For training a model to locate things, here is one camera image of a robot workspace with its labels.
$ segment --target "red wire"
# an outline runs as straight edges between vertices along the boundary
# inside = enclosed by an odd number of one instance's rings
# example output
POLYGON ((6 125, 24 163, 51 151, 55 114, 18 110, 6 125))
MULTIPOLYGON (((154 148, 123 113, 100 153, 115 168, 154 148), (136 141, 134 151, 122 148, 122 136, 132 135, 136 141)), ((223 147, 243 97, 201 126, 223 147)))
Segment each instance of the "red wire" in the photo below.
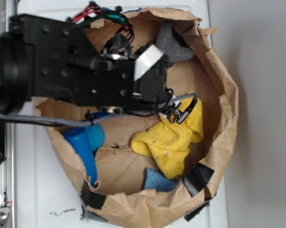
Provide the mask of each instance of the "red wire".
POLYGON ((80 19, 88 16, 90 13, 98 13, 97 9, 98 9, 97 6, 91 6, 91 7, 85 8, 83 11, 81 11, 80 13, 76 14, 73 17, 73 21, 78 22, 80 19))
POLYGON ((97 11, 97 10, 87 11, 87 12, 85 12, 84 14, 81 14, 81 15, 79 15, 79 16, 73 18, 73 21, 74 21, 74 22, 78 22, 80 19, 87 17, 89 14, 91 14, 91 13, 97 14, 98 12, 99 12, 99 11, 97 11))

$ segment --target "white wall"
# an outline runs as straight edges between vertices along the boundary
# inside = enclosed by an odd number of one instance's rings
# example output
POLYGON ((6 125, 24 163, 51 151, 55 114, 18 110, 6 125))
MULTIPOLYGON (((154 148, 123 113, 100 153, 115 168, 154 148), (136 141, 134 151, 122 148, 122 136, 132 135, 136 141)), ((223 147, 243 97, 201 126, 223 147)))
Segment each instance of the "white wall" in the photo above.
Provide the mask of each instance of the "white wall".
POLYGON ((286 228, 286 0, 209 0, 213 46, 239 86, 230 228, 286 228))

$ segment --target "blue cap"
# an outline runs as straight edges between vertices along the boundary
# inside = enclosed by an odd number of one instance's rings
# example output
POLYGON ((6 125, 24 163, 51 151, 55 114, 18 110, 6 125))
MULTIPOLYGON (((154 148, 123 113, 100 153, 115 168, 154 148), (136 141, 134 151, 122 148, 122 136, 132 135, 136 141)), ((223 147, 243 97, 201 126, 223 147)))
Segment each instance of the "blue cap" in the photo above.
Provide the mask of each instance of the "blue cap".
POLYGON ((89 140, 90 140, 90 146, 92 151, 96 151, 101 146, 103 146, 105 142, 105 132, 101 125, 95 124, 90 127, 85 127, 89 140))

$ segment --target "metal frame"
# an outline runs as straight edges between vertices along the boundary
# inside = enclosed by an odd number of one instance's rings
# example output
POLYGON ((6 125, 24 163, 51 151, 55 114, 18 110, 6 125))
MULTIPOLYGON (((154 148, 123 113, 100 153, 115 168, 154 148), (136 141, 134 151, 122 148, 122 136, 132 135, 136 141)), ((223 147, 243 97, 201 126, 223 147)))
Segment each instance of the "metal frame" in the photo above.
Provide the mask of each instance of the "metal frame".
MULTIPOLYGON (((8 18, 16 14, 17 3, 17 0, 0 0, 0 34, 7 30, 8 18)), ((7 159, 0 165, 0 212, 7 214, 8 221, 1 227, 15 228, 15 125, 10 123, 5 126, 5 153, 7 159)))

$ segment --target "blue sponge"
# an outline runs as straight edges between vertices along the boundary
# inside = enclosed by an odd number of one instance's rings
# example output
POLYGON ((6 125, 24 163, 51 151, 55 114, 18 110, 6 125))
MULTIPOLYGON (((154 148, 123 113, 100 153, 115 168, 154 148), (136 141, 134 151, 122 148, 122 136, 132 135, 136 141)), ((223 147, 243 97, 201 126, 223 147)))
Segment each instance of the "blue sponge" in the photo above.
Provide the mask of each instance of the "blue sponge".
POLYGON ((143 189, 156 189, 156 191, 171 191, 177 186, 176 180, 168 180, 155 170, 146 168, 143 189))

